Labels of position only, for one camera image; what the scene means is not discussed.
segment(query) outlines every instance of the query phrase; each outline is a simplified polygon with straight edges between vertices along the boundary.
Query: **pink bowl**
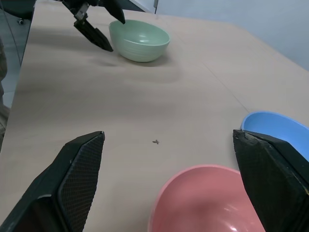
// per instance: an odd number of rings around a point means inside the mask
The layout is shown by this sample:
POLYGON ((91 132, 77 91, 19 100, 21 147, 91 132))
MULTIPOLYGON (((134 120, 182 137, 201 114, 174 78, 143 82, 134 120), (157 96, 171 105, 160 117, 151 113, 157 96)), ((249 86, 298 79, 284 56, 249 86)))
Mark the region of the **pink bowl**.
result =
POLYGON ((264 232, 240 173, 216 165, 194 166, 161 189, 148 232, 264 232))

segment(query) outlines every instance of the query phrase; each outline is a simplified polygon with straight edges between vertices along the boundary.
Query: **wooden table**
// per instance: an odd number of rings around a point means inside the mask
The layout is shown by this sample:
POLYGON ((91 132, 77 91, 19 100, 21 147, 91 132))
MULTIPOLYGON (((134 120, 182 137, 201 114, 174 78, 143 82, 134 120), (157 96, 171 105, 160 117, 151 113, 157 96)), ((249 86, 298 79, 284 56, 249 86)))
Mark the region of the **wooden table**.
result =
MULTIPOLYGON (((108 36, 114 18, 99 7, 88 13, 108 36)), ((60 2, 36 4, 0 156, 0 222, 79 135, 106 133, 84 231, 145 232, 151 205, 173 174, 196 164, 237 169, 232 130, 248 112, 276 111, 309 125, 309 73, 243 29, 125 16, 168 31, 166 54, 131 62, 88 42, 60 2)))

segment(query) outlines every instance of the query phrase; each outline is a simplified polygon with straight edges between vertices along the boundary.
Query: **ceramic bowl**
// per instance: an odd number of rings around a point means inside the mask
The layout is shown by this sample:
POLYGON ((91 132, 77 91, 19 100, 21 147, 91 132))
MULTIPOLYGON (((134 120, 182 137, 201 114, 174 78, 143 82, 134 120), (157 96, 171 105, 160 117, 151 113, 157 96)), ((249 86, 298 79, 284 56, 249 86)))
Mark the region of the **ceramic bowl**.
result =
POLYGON ((136 62, 158 59, 169 44, 169 34, 154 25, 136 20, 110 23, 111 40, 125 58, 136 62))
POLYGON ((216 165, 172 177, 155 202, 148 232, 264 232, 238 171, 216 165))
POLYGON ((244 118, 241 129, 287 141, 309 161, 309 129, 294 119, 274 112, 258 111, 244 118))

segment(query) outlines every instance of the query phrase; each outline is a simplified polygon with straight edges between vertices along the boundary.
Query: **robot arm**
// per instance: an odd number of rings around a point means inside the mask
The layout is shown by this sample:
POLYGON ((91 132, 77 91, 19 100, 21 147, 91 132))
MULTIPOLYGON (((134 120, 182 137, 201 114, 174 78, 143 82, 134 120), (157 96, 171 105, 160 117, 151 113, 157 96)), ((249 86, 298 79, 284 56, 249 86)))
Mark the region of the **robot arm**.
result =
POLYGON ((116 0, 63 0, 62 3, 76 18, 76 22, 74 23, 75 28, 77 28, 91 43, 106 51, 113 51, 105 35, 103 35, 98 28, 93 28, 87 21, 88 14, 86 12, 89 6, 104 6, 112 16, 124 24, 126 22, 125 16, 116 0))

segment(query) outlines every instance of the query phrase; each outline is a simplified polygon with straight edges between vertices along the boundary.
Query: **bowl rim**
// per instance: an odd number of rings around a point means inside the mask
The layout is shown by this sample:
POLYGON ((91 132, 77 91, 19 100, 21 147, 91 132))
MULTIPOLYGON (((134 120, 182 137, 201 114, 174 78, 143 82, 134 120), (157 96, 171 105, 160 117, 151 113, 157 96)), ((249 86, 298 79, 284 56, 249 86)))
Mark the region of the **bowl rim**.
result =
POLYGON ((180 175, 188 172, 188 171, 191 171, 193 169, 197 169, 197 168, 218 168, 218 169, 224 169, 224 170, 227 170, 227 171, 231 171, 233 173, 236 173, 240 176, 241 178, 241 174, 240 174, 240 171, 237 171, 235 169, 232 169, 232 168, 228 168, 228 167, 225 167, 225 166, 222 166, 222 165, 217 165, 217 164, 201 164, 201 165, 195 165, 195 166, 192 166, 192 167, 189 167, 189 168, 186 168, 178 173, 176 173, 174 176, 172 176, 164 185, 163 187, 160 189, 156 199, 155 199, 155 202, 152 206, 152 209, 151 209, 151 212, 150 212, 150 216, 149 216, 149 220, 148 220, 148 225, 147 225, 147 232, 152 232, 152 229, 151 229, 151 225, 153 224, 153 219, 154 219, 154 214, 155 214, 155 209, 156 209, 156 206, 158 205, 159 203, 159 200, 163 194, 163 192, 166 190, 166 188, 170 185, 171 182, 173 182, 177 177, 179 177, 180 175))
MULTIPOLYGON (((164 31, 164 32, 167 34, 167 36, 169 37, 169 40, 168 40, 167 42, 161 43, 161 44, 143 44, 143 43, 137 43, 137 42, 133 42, 133 41, 124 39, 125 41, 130 42, 130 43, 133 43, 133 44, 143 45, 143 46, 164 46, 164 45, 169 44, 169 42, 170 42, 170 35, 169 35, 169 33, 168 33, 166 30, 164 30, 163 28, 161 28, 161 27, 159 27, 159 26, 156 26, 156 25, 153 25, 153 24, 150 24, 150 23, 143 22, 143 21, 134 20, 134 19, 126 19, 126 22, 127 22, 127 21, 141 22, 141 23, 149 24, 149 25, 151 25, 151 26, 154 26, 154 27, 156 27, 156 28, 159 28, 159 29, 161 29, 162 31, 164 31)), ((111 23, 108 25, 108 28, 110 29, 110 33, 111 33, 111 25, 114 24, 114 23, 116 23, 116 22, 119 22, 119 21, 118 21, 118 20, 115 20, 115 21, 111 22, 111 23)))
POLYGON ((242 123, 241 123, 241 130, 243 130, 243 131, 245 130, 245 129, 244 129, 245 122, 246 122, 246 120, 247 120, 250 116, 255 115, 255 114, 262 114, 262 113, 263 113, 263 114, 269 114, 269 115, 277 115, 277 116, 283 117, 283 118, 285 118, 285 119, 289 119, 289 120, 291 120, 292 122, 295 122, 296 124, 298 124, 299 126, 301 126, 301 127, 305 128, 305 129, 309 130, 308 127, 306 127, 304 124, 301 124, 300 122, 296 121, 295 119, 292 119, 292 118, 290 118, 290 117, 288 117, 288 116, 285 116, 285 115, 282 115, 282 114, 279 114, 279 113, 276 113, 276 112, 272 112, 272 111, 263 111, 263 110, 261 110, 261 111, 253 111, 253 112, 247 114, 247 116, 243 119, 243 121, 242 121, 242 123))

